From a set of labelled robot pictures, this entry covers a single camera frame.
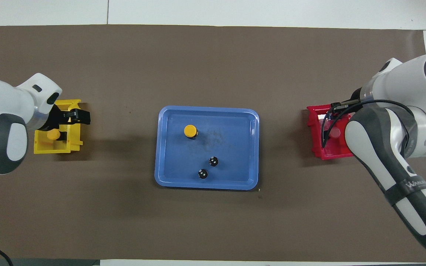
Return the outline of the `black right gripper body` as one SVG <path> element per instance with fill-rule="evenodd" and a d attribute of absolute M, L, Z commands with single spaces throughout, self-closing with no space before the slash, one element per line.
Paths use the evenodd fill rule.
<path fill-rule="evenodd" d="M 349 107 L 360 103 L 360 101 L 361 101 L 361 90 L 362 90 L 362 88 L 358 88 L 352 93 L 350 99 L 348 100 L 348 101 L 351 101 L 351 103 L 348 104 Z"/>

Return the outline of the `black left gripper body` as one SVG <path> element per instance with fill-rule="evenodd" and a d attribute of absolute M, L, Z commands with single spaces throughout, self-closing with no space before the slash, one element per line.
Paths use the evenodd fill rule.
<path fill-rule="evenodd" d="M 53 105 L 46 122 L 37 130 L 51 131 L 52 129 L 59 129 L 60 125 L 67 125 L 69 122 L 69 118 L 65 116 L 67 113 L 69 111 L 61 110 L 57 105 Z"/>

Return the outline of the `red plastic bin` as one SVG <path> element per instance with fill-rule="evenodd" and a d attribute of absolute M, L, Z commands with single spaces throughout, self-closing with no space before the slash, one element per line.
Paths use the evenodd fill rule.
<path fill-rule="evenodd" d="M 328 131 L 331 124 L 334 120 L 326 120 L 324 126 L 322 127 L 323 120 L 326 117 L 327 111 L 330 109 L 330 104 L 326 105 L 317 105 L 317 106 L 308 106 L 307 110 L 309 111 L 309 118 L 307 121 L 307 126 L 311 130 L 312 138 L 312 152 L 315 157 L 322 160 L 331 160 L 338 158 L 347 158 L 353 157 L 350 149 L 348 148 L 345 142 L 345 127 L 352 117 L 351 114 L 347 113 L 341 119 L 339 119 L 333 127 L 340 128 L 341 136 L 338 139 L 328 138 L 325 147 L 322 147 L 322 131 Z"/>

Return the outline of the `yellow plastic bin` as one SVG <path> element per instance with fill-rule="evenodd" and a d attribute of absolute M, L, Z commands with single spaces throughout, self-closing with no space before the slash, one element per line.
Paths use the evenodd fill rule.
<path fill-rule="evenodd" d="M 80 99 L 56 100 L 53 105 L 57 105 L 61 110 L 66 111 L 71 109 L 85 111 L 80 107 L 80 102 Z M 34 131 L 34 154 L 66 154 L 81 149 L 81 146 L 83 146 L 83 141 L 81 140 L 81 123 L 69 121 L 67 125 L 60 125 L 59 130 L 67 132 L 67 141 L 51 141 L 46 136 L 47 131 L 37 130 L 46 122 L 47 118 Z"/>

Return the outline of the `blue plastic tray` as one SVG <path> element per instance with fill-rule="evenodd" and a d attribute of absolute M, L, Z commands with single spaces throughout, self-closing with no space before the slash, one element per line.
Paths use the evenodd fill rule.
<path fill-rule="evenodd" d="M 184 136 L 194 125 L 196 139 Z M 212 167 L 208 160 L 218 157 Z M 198 177 L 206 169 L 206 179 Z M 164 187 L 250 190 L 258 182 L 259 115 L 246 108 L 166 106 L 158 116 L 154 178 Z"/>

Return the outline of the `brown paper table mat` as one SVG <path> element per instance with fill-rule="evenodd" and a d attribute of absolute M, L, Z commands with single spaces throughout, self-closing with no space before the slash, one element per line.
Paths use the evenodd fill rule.
<path fill-rule="evenodd" d="M 314 157 L 306 110 L 348 99 L 390 58 L 425 52 L 411 30 L 0 27 L 0 80 L 40 72 L 92 119 L 80 151 L 29 147 L 0 175 L 0 249 L 12 259 L 426 262 L 360 162 Z M 159 186 L 167 105 L 256 111 L 257 186 Z"/>

